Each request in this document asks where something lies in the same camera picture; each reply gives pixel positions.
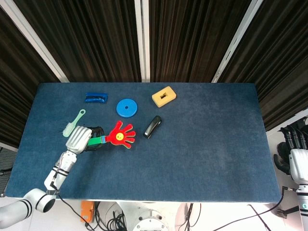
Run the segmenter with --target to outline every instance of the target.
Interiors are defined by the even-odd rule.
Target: black curtain
[[[255,83],[266,130],[307,108],[308,1],[264,1],[218,81]]]
[[[140,82],[134,0],[14,0],[71,82]]]
[[[59,80],[0,8],[0,142],[18,147],[37,86]]]
[[[151,82],[211,82],[250,0],[149,0]]]

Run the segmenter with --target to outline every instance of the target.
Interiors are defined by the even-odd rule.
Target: white floor
[[[276,146],[282,142],[283,135],[279,132],[268,137],[269,148],[271,154],[276,152]],[[292,180],[284,173],[278,171],[275,167],[277,179],[280,185],[295,187],[296,185]],[[0,198],[0,206],[12,203],[16,199],[13,198]],[[68,201],[77,212],[80,213],[80,201],[70,200]],[[106,211],[112,206],[112,202],[102,202],[100,205],[100,214],[105,214]],[[263,212],[269,208],[268,205],[252,204],[257,212]],[[293,192],[286,192],[285,199],[282,202],[282,209],[289,209],[297,205],[296,195]],[[112,211],[120,208],[118,205],[114,205],[109,210],[106,220],[110,219]],[[191,224],[194,224],[199,215],[199,204],[195,203],[191,215]],[[176,231],[178,231],[180,224],[184,222],[185,204],[182,204],[178,210],[176,219]],[[244,218],[247,216],[255,215],[251,207],[244,204],[231,204],[231,203],[203,203],[202,211],[198,223],[192,228],[193,231],[212,231],[226,223],[233,220]],[[299,212],[288,215],[287,219],[282,219],[271,212],[261,215],[268,227],[272,231],[302,231],[302,225]],[[33,215],[16,225],[13,225],[6,231],[86,231],[84,223],[80,222],[80,219],[67,207],[63,202],[56,201],[54,207],[48,213],[42,214],[37,211]],[[250,218],[247,220],[239,221],[231,224],[222,231],[266,231],[267,229],[260,221],[258,217]]]

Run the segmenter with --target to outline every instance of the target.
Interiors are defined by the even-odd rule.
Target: toy hand clapper
[[[128,124],[125,128],[121,130],[123,125],[122,121],[116,123],[115,128],[109,133],[108,136],[105,136],[105,142],[111,142],[113,145],[124,145],[126,148],[131,148],[129,143],[134,143],[136,132],[130,131],[133,129],[132,124]]]

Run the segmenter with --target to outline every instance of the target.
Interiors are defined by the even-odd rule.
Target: orange object
[[[81,201],[81,216],[87,223],[91,223],[93,221],[94,201]]]

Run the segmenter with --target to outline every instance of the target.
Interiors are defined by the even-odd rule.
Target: robotic hand
[[[32,214],[34,209],[48,212],[59,193],[59,189],[77,160],[77,155],[87,147],[92,130],[77,126],[66,142],[67,151],[63,152],[44,181],[47,191],[32,189],[22,200],[0,207],[0,229],[22,221]]]
[[[280,151],[282,161],[274,155],[277,168],[287,175],[291,175],[295,183],[299,184],[297,199],[299,211],[302,218],[303,228],[308,231],[308,134],[292,126],[281,128],[286,143],[284,151]]]

